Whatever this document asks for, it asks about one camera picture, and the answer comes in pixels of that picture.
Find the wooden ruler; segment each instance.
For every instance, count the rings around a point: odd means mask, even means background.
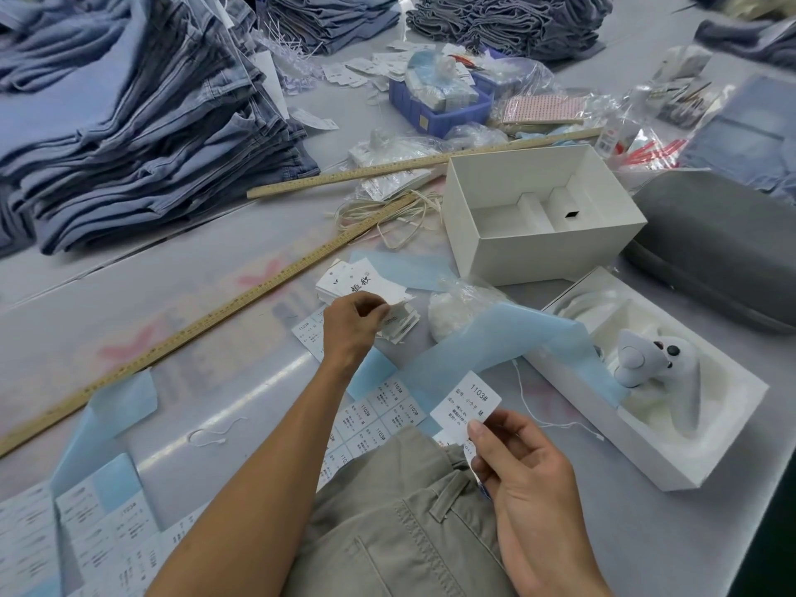
[[[70,416],[73,412],[79,411],[86,405],[96,390],[104,388],[106,385],[110,385],[116,381],[122,380],[125,377],[129,377],[138,371],[148,369],[150,366],[156,364],[158,361],[161,361],[172,352],[180,349],[185,344],[193,341],[203,333],[213,329],[214,326],[243,310],[246,306],[249,306],[254,301],[257,301],[265,294],[273,291],[279,286],[282,286],[294,276],[297,276],[304,272],[304,270],[313,267],[316,263],[331,255],[334,251],[342,249],[346,244],[350,243],[358,236],[363,235],[365,232],[376,226],[377,223],[390,217],[393,213],[403,209],[407,205],[410,205],[416,199],[417,196],[411,192],[403,195],[401,198],[396,199],[392,203],[384,206],[383,209],[379,210],[367,220],[362,220],[360,223],[354,224],[350,228],[347,228],[333,240],[330,240],[325,245],[315,249],[301,260],[293,262],[290,266],[280,270],[278,274],[271,277],[269,280],[261,282],[259,285],[252,287],[245,293],[238,295],[233,300],[228,301],[220,308],[216,308],[213,312],[206,314],[199,320],[196,320],[194,323],[186,326],[184,329],[175,332],[174,335],[155,345],[152,349],[150,349],[148,352],[145,352],[134,361],[123,364],[116,370],[111,371],[97,381],[94,381],[94,383],[91,383],[87,387],[74,392],[70,396],[67,396],[64,400],[55,404],[51,408],[48,408],[34,419],[26,421],[15,427],[8,434],[0,438],[0,458],[6,456],[9,452],[36,437],[48,427],[51,427]]]
[[[313,176],[312,178],[301,178],[299,180],[288,180],[287,182],[279,182],[278,184],[269,184],[267,186],[258,186],[255,189],[246,193],[249,199],[260,199],[262,197],[271,197],[272,195],[279,195],[283,192],[293,192],[295,190],[309,189],[312,186],[324,186],[325,184],[336,184],[338,182],[347,182],[348,180],[360,180],[363,178],[373,178],[376,176],[383,176],[387,173],[403,172],[406,170],[419,170],[424,167],[431,167],[432,165],[442,165],[447,163],[452,157],[460,157],[462,155],[472,155],[480,153],[500,153],[505,150],[518,150],[518,149],[536,149],[540,146],[549,146],[556,142],[564,140],[584,140],[586,138],[594,138],[599,136],[602,128],[589,128],[579,129],[576,132],[559,133],[555,136],[545,136],[543,138],[528,138],[526,140],[515,140],[504,145],[485,146],[482,149],[468,149],[460,150],[455,153],[440,153],[437,155],[429,155],[417,159],[407,159],[404,161],[395,161],[394,163],[385,163],[383,165],[373,165],[372,167],[361,167],[356,170],[349,170],[347,172],[326,173],[321,176]]]

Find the khaki pants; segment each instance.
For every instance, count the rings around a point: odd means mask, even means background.
[[[461,447],[414,427],[344,466],[316,496],[283,595],[515,595],[492,503]]]

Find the packaging box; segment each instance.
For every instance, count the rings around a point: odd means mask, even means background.
[[[459,275],[494,286],[577,280],[646,223],[589,145],[452,158],[443,219]]]
[[[595,268],[544,311],[580,320],[611,370],[617,336],[629,329],[645,337],[679,337],[699,351],[701,418],[684,437],[672,424],[662,384],[631,390],[619,408],[598,396],[544,348],[525,358],[661,490],[698,488],[749,421],[768,386],[682,322],[603,268]]]

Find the white game controller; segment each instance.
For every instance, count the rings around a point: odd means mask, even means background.
[[[619,331],[619,367],[614,378],[626,388],[636,388],[650,379],[663,383],[672,423],[686,438],[699,429],[701,377],[696,350],[678,337],[652,341],[627,329]]]

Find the table surface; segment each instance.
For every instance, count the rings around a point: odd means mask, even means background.
[[[401,0],[406,7],[409,0]],[[686,44],[706,13],[687,0],[615,0],[602,28],[608,48],[562,69],[566,86],[621,93],[648,79],[665,49]],[[405,34],[394,30],[339,52],[335,59],[383,51]],[[753,72],[778,72],[717,55],[706,70],[721,83]],[[340,129],[316,133],[307,149],[322,168],[380,127],[411,133],[409,125],[365,88],[328,83],[288,99]],[[336,184],[245,205],[199,228],[154,244],[125,243],[89,256],[45,259],[34,250],[0,262],[0,433],[30,419],[72,389],[101,376],[125,357],[189,324],[333,236],[324,212],[349,196]],[[381,240],[356,248],[383,249]],[[423,230],[407,252],[447,255],[444,231]],[[347,258],[347,251],[341,253]],[[208,501],[265,439],[309,381],[317,363],[290,328],[318,306],[313,269],[255,303],[154,368],[159,409],[122,437],[162,528]],[[733,324],[684,295],[617,261],[618,276],[771,385],[738,440],[699,490],[663,493],[609,442],[578,427],[548,434],[572,460],[597,558],[616,595],[725,595],[796,444],[796,338],[763,335]],[[512,286],[520,303],[540,307],[564,281]],[[431,346],[427,294],[418,298],[421,323],[403,345],[379,344],[399,367]],[[526,362],[524,393],[536,416],[583,420]],[[511,363],[483,373],[510,408],[524,411]],[[222,447],[195,448],[185,436],[198,427],[235,424]],[[0,461],[0,500],[46,479],[76,418],[62,422]],[[66,588],[79,582],[67,562]]]

